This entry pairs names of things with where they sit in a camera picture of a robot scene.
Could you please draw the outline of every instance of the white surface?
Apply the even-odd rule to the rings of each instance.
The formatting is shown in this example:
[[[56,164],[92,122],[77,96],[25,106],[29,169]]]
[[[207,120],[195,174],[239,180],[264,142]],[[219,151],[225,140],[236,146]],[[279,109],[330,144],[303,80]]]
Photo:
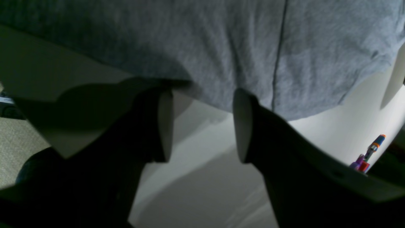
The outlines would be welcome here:
[[[53,102],[72,87],[116,84],[131,77],[3,26],[0,26],[0,50],[0,79],[23,109],[25,104],[19,103],[20,100]],[[382,147],[370,159],[373,163],[404,123],[405,65],[401,64],[405,62],[404,53],[402,50],[392,75],[388,71],[370,77],[348,97],[345,105],[290,124],[346,164],[365,153],[379,134],[386,134]],[[102,98],[105,97],[101,96],[101,100],[97,96],[83,97],[88,104],[105,102]],[[121,108],[115,117],[128,108],[123,101],[118,103]],[[262,177],[252,166],[241,165],[237,159],[232,115],[179,94],[175,94],[175,106],[171,162],[146,167],[129,218],[131,223],[150,228],[277,226]],[[108,127],[106,124],[86,130],[55,129],[47,126],[46,121],[36,119],[33,124],[65,157]]]
[[[14,104],[13,100],[11,98],[7,98],[7,97],[0,97],[0,102],[7,103],[7,104]]]

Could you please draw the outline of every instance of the dark object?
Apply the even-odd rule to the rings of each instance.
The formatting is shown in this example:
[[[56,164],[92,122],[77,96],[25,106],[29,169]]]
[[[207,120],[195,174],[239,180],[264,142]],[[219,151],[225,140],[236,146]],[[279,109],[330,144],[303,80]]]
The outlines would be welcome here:
[[[0,191],[0,221],[13,227],[131,227],[127,218],[143,167],[170,157],[172,105],[169,90],[147,90],[72,158],[63,160],[51,148],[34,155],[18,184]],[[263,174],[280,227],[404,226],[402,185],[336,162],[241,89],[234,121],[239,157]]]
[[[0,117],[25,120],[24,115],[4,91],[0,92]]]
[[[127,219],[145,164],[170,157],[172,114],[171,91],[149,89],[72,158],[51,148],[33,155],[17,185],[0,191],[0,221],[12,227],[131,227]]]
[[[368,149],[366,155],[364,156],[364,161],[368,162],[370,157],[374,154],[374,150],[373,149]]]
[[[367,174],[377,176],[390,183],[405,186],[405,150],[395,144],[389,145],[386,151],[370,168]]]
[[[335,161],[244,90],[233,111],[240,160],[263,174],[280,227],[404,227],[403,186]]]

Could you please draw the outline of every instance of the red object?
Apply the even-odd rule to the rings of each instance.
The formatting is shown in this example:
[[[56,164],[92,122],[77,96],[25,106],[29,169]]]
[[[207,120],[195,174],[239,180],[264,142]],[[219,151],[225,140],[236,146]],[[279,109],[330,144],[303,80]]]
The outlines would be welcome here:
[[[368,164],[367,162],[363,161],[363,162],[360,164],[360,167],[358,168],[358,170],[359,170],[360,172],[365,172],[369,166],[370,166],[370,164]]]

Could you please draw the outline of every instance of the floor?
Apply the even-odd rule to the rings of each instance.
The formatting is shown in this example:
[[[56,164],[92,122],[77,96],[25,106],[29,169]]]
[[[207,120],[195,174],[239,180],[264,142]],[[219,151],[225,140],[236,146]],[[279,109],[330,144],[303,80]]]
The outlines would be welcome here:
[[[0,118],[0,189],[14,184],[24,162],[47,147],[28,121]]]

